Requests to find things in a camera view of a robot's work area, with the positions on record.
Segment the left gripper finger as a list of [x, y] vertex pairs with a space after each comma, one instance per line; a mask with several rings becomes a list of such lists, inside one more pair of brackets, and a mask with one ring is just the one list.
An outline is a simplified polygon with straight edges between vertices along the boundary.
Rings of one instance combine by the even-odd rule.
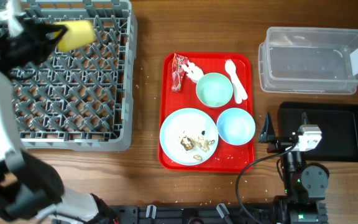
[[27, 63], [34, 65], [40, 65], [46, 61], [49, 55], [54, 51], [58, 45], [59, 40], [48, 40], [46, 42], [33, 42], [28, 41], [26, 46], [29, 50], [27, 51]]
[[53, 34], [54, 40], [61, 40], [68, 31], [67, 26], [61, 24], [41, 24], [40, 26], [46, 34]]

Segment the light blue bowl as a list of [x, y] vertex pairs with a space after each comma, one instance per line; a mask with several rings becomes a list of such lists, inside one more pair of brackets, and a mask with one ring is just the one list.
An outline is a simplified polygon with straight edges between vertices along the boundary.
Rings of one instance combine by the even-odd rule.
[[216, 121], [216, 127], [220, 138], [233, 146], [250, 142], [256, 130], [252, 115], [240, 108], [229, 108], [223, 111]]

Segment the white plastic spoon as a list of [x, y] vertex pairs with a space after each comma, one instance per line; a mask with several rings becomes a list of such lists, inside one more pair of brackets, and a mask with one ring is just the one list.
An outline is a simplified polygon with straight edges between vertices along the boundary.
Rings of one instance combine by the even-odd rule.
[[242, 103], [242, 97], [240, 96], [235, 83], [232, 83], [232, 87], [233, 87], [234, 101], [237, 104], [241, 104]]

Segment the white napkin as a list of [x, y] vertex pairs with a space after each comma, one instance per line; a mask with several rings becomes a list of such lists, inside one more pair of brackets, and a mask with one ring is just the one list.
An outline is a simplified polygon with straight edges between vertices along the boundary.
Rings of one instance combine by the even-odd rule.
[[194, 83], [198, 83], [198, 81], [204, 76], [202, 69], [197, 67], [192, 62], [183, 64], [183, 65], [181, 65], [181, 67], [185, 71], [187, 77]]

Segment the food scraps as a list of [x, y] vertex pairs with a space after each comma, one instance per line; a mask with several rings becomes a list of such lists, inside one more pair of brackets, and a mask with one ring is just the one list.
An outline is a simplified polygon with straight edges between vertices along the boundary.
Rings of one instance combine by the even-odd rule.
[[183, 131], [179, 137], [178, 142], [186, 153], [190, 152], [193, 154], [195, 161], [201, 162], [204, 157], [203, 153], [207, 153], [211, 150], [212, 146], [216, 143], [213, 138], [206, 136], [206, 131]]

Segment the black plastic tray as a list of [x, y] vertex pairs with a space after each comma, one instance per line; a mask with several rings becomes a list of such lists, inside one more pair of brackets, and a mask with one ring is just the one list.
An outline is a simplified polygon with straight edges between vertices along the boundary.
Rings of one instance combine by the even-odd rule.
[[322, 140], [305, 153], [308, 161], [358, 162], [358, 105], [283, 102], [278, 110], [281, 136], [288, 136], [303, 124], [317, 124]]

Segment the light blue plate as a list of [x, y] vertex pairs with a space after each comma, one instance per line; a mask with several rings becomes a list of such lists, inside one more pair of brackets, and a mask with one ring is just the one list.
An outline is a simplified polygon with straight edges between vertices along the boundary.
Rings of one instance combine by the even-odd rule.
[[[208, 138], [213, 138], [216, 143], [211, 150], [203, 153], [203, 161], [198, 162], [193, 159], [193, 154], [186, 153], [178, 142], [183, 131], [206, 131]], [[206, 162], [212, 157], [218, 148], [219, 135], [215, 122], [205, 112], [194, 108], [183, 108], [174, 111], [162, 123], [160, 128], [160, 146], [164, 154], [183, 166], [196, 166]]]

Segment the white plastic fork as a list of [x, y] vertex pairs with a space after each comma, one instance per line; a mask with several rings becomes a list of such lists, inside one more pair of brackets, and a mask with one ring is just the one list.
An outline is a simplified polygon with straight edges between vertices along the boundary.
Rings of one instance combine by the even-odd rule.
[[242, 97], [242, 100], [248, 99], [248, 94], [247, 94], [245, 88], [243, 87], [241, 81], [239, 80], [239, 77], [237, 76], [236, 66], [235, 66], [234, 62], [231, 59], [226, 60], [226, 62], [225, 62], [225, 71], [231, 77], [232, 83], [235, 83], [235, 85], [237, 87], [237, 90], [238, 90], [240, 96]]

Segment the clear plastic bin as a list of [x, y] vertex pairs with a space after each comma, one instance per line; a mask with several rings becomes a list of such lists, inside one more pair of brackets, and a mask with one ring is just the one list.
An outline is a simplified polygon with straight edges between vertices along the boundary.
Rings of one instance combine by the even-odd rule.
[[264, 92], [352, 95], [358, 87], [358, 29], [270, 27], [258, 61]]

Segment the yellow plastic cup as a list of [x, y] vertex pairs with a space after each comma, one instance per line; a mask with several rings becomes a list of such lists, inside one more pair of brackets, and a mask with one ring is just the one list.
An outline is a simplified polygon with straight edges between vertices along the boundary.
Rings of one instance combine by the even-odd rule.
[[90, 21], [63, 21], [53, 24], [63, 25], [68, 29], [57, 44], [57, 49], [61, 52], [69, 52], [95, 41], [93, 23]]

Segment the red plastic tray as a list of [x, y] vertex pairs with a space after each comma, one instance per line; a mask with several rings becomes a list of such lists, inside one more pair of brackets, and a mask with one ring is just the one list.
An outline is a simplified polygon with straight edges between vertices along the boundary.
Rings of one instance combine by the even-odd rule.
[[[184, 172], [240, 173], [247, 164], [255, 160], [254, 140], [251, 139], [239, 146], [230, 145], [219, 137], [216, 122], [221, 113], [236, 107], [253, 115], [252, 98], [239, 105], [231, 100], [220, 108], [208, 108], [197, 98], [196, 85], [189, 79], [183, 80], [179, 92], [173, 92], [171, 90], [173, 58], [174, 55], [169, 54], [163, 62], [160, 145], [157, 151], [160, 164], [166, 169]], [[185, 151], [178, 142], [180, 131], [198, 126], [204, 127], [205, 135], [215, 140], [208, 152], [197, 151], [202, 161], [196, 161], [193, 157], [194, 152]]]

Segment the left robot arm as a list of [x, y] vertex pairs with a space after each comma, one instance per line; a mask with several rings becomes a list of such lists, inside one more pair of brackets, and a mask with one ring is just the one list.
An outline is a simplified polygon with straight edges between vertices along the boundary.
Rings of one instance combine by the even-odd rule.
[[72, 50], [94, 40], [90, 22], [40, 24], [13, 17], [0, 37], [0, 218], [47, 218], [69, 223], [119, 223], [117, 213], [94, 194], [65, 188], [57, 171], [25, 151], [19, 137], [10, 72], [40, 64], [53, 49]]

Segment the green bowl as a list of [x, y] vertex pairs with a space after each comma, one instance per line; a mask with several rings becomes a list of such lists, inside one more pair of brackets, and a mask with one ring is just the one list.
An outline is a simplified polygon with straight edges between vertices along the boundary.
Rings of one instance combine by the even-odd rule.
[[234, 93], [232, 83], [220, 73], [207, 73], [196, 84], [196, 95], [200, 102], [209, 108], [226, 105]]

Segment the red snack wrapper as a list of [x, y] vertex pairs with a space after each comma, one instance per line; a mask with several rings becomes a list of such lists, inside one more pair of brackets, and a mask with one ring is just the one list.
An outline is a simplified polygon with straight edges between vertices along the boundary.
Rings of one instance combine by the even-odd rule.
[[178, 92], [181, 90], [181, 83], [185, 75], [182, 65], [188, 65], [188, 57], [174, 54], [172, 63], [172, 91]]

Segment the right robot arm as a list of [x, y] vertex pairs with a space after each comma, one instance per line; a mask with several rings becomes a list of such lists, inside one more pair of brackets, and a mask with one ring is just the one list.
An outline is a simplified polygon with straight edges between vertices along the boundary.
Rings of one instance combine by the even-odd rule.
[[277, 137], [269, 114], [259, 137], [267, 143], [267, 152], [278, 157], [278, 171], [285, 195], [276, 196], [264, 221], [268, 223], [327, 223], [325, 205], [329, 171], [316, 162], [307, 163], [305, 153], [315, 149], [322, 140], [318, 125], [310, 124], [302, 114], [304, 124], [289, 136]]

